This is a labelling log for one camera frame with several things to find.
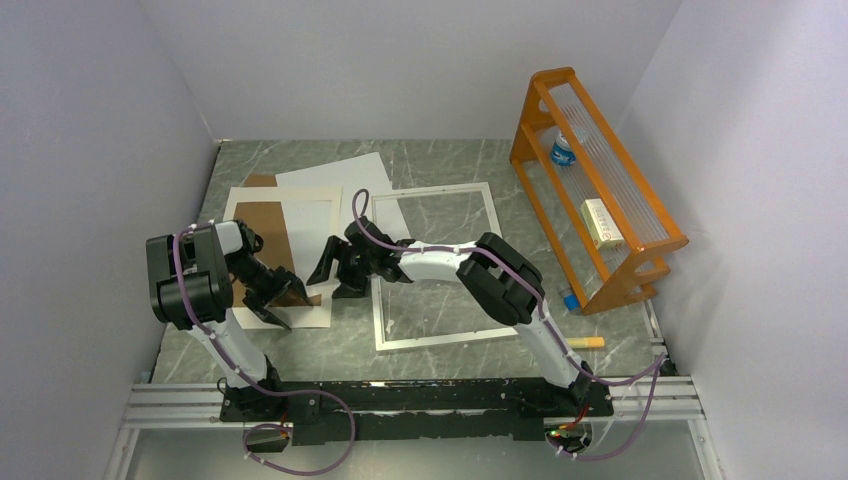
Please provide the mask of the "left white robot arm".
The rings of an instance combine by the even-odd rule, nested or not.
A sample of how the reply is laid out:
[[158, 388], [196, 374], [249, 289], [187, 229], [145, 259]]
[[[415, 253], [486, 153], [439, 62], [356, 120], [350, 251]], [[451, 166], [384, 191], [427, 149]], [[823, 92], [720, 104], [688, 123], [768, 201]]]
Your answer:
[[263, 238], [244, 221], [229, 220], [150, 238], [145, 253], [155, 317], [201, 342], [222, 368], [231, 400], [246, 402], [258, 418], [272, 420], [284, 411], [287, 393], [235, 317], [233, 284], [244, 287], [244, 305], [272, 326], [289, 326], [272, 312], [275, 301], [312, 302], [295, 273], [258, 259], [263, 246]]

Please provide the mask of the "clear glass pane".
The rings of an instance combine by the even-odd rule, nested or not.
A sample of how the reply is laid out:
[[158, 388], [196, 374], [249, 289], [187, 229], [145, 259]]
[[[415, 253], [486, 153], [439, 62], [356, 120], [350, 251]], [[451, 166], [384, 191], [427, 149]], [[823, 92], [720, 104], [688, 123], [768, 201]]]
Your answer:
[[[467, 246], [492, 232], [479, 193], [403, 198], [396, 200], [413, 239], [432, 239], [427, 220], [443, 227], [448, 243]], [[401, 340], [504, 327], [492, 320], [459, 282], [456, 270], [464, 259], [451, 247], [447, 252], [417, 251], [411, 261], [412, 284], [391, 283], [378, 276], [386, 339]]]

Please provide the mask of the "brown backing board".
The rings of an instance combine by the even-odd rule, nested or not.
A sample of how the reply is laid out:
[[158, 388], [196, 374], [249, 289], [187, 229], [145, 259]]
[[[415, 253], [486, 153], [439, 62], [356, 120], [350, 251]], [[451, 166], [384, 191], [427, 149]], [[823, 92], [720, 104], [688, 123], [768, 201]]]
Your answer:
[[[264, 246], [256, 256], [272, 270], [284, 267], [294, 273], [294, 259], [286, 229], [283, 206], [279, 201], [239, 203], [234, 210], [236, 219], [244, 220], [247, 225], [264, 241]], [[322, 297], [316, 294], [310, 297], [313, 306], [320, 306]]]

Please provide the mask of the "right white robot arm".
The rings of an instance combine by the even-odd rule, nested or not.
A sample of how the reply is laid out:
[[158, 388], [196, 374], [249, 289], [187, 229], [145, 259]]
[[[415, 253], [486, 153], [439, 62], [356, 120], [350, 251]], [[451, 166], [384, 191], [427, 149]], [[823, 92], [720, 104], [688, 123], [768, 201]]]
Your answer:
[[475, 242], [429, 244], [393, 241], [348, 232], [328, 238], [308, 285], [330, 278], [337, 265], [339, 298], [360, 298], [372, 276], [389, 283], [457, 282], [494, 321], [516, 331], [533, 355], [553, 408], [572, 415], [588, 401], [592, 379], [587, 364], [574, 352], [555, 324], [542, 288], [542, 275], [500, 236], [487, 232]]

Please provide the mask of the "silver picture frame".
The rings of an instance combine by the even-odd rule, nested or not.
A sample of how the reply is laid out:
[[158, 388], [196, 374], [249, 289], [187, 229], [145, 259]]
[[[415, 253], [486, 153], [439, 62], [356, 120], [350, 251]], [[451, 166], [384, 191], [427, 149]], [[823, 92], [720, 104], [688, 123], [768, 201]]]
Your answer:
[[[487, 182], [433, 186], [433, 187], [416, 187], [410, 189], [393, 190], [390, 193], [373, 194], [369, 197], [368, 205], [365, 212], [370, 215], [372, 220], [376, 219], [377, 206], [381, 201], [398, 200], [403, 198], [419, 198], [427, 196], [442, 196], [453, 195], [460, 193], [479, 193], [482, 197], [483, 205], [486, 211], [487, 220], [490, 230], [498, 235], [502, 234], [499, 220], [497, 218], [494, 200], [491, 195], [491, 190]], [[410, 350], [422, 347], [446, 345], [468, 342], [494, 340], [505, 337], [512, 337], [516, 332], [511, 327], [501, 327], [488, 330], [475, 330], [471, 332], [461, 332], [446, 335], [435, 335], [429, 337], [419, 337], [401, 340], [386, 339], [386, 324], [383, 318], [382, 309], [382, 290], [380, 279], [372, 277], [371, 282], [371, 301], [373, 311], [374, 325], [374, 340], [375, 349], [378, 353], [387, 353], [389, 351]]]

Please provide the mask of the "white photo sheet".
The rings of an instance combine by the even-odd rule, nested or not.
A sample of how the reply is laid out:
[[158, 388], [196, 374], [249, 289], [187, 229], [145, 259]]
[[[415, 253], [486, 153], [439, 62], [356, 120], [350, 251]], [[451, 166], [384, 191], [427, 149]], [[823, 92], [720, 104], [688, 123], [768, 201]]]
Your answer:
[[395, 240], [410, 236], [398, 202], [376, 199], [393, 191], [377, 153], [279, 174], [276, 180], [294, 269], [302, 279], [315, 269], [327, 238], [344, 236], [353, 221], [353, 196], [362, 188], [370, 192], [375, 224]]

